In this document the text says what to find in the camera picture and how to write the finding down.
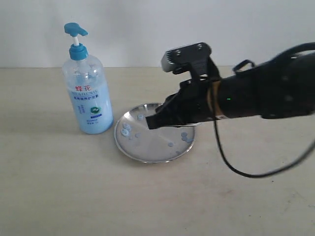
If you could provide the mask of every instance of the bottle cap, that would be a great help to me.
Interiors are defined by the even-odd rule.
[[[83,60],[88,57],[88,50],[82,44],[79,43],[78,34],[81,36],[88,35],[83,28],[81,28],[77,23],[67,23],[64,25],[64,32],[70,34],[73,37],[73,44],[69,49],[70,58],[72,60]]]

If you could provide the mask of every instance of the plate rim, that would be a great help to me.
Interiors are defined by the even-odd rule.
[[[193,128],[193,134],[194,134],[194,139],[193,141],[191,142],[191,144],[189,145],[189,147],[184,151],[182,152],[181,154],[173,157],[173,158],[170,158],[168,160],[165,160],[165,161],[145,161],[145,160],[142,160],[142,159],[139,159],[139,158],[136,158],[136,157],[133,157],[132,155],[130,155],[129,153],[127,153],[122,147],[121,145],[119,144],[118,140],[117,140],[117,135],[116,135],[116,131],[117,131],[117,127],[118,127],[118,124],[120,123],[120,121],[122,120],[122,118],[125,116],[125,114],[127,114],[128,112],[132,111],[133,109],[136,109],[138,107],[142,107],[144,105],[149,105],[149,104],[158,104],[158,105],[162,105],[162,103],[160,102],[150,102],[150,103],[143,103],[143,104],[140,104],[138,106],[135,106],[133,108],[131,108],[130,110],[128,110],[127,112],[125,112],[116,122],[115,124],[115,127],[114,127],[114,139],[115,139],[115,143],[116,143],[116,146],[118,147],[118,149],[123,153],[125,154],[126,156],[128,156],[129,158],[133,159],[133,160],[136,160],[136,161],[140,161],[142,163],[148,163],[148,164],[156,164],[156,163],[167,163],[167,162],[170,162],[170,161],[173,161],[173,160],[176,160],[178,159],[179,157],[183,156],[184,154],[186,154],[187,152],[189,152],[191,149],[192,149],[192,146],[194,145],[195,143],[195,136],[196,136],[196,129],[195,129],[195,126],[192,126]]]

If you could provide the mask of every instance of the metal plate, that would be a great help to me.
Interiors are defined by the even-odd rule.
[[[155,114],[160,103],[132,108],[116,123],[115,142],[128,157],[144,162],[169,162],[187,153],[195,141],[194,126],[149,130],[145,117]]]

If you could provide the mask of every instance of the screw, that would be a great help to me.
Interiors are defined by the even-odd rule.
[[[178,49],[177,49],[177,50],[175,51],[175,53],[176,53],[176,56],[178,56],[178,57],[179,57],[179,56],[181,55],[181,53],[182,53],[182,52],[181,52],[181,50],[178,50]]]
[[[290,95],[287,95],[284,97],[284,99],[287,101],[287,102],[291,102],[293,100],[293,97],[291,97]]]

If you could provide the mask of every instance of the black cable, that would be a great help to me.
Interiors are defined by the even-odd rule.
[[[219,148],[219,151],[220,151],[220,154],[222,156],[222,159],[224,161],[224,163],[228,166],[228,168],[241,175],[241,176],[244,176],[244,177],[248,177],[248,178],[264,178],[264,177],[269,177],[269,176],[273,176],[273,175],[276,175],[276,174],[280,174],[284,171],[288,171],[294,167],[297,167],[299,164],[301,164],[303,161],[305,161],[309,156],[310,154],[314,151],[315,149],[315,139],[313,141],[313,143],[308,147],[308,149],[306,149],[306,151],[300,156],[298,157],[295,161],[291,162],[290,164],[286,165],[286,166],[283,166],[279,169],[275,169],[273,171],[270,171],[270,172],[266,172],[266,173],[263,173],[263,174],[257,174],[257,175],[252,175],[252,174],[247,174],[247,173],[244,173],[244,172],[241,172],[237,169],[235,169],[227,160],[227,158],[225,157],[225,154],[224,154],[224,151],[223,151],[223,148],[222,148],[222,143],[221,143],[221,140],[220,140],[220,136],[219,136],[219,129],[218,129],[218,124],[217,124],[217,117],[216,117],[216,101],[215,101],[215,96],[214,96],[214,89],[213,89],[213,83],[210,82],[210,94],[211,94],[211,106],[212,106],[212,110],[213,110],[213,124],[214,124],[214,131],[215,131],[215,136],[216,136],[216,140],[217,140],[217,145],[218,145],[218,148]]]

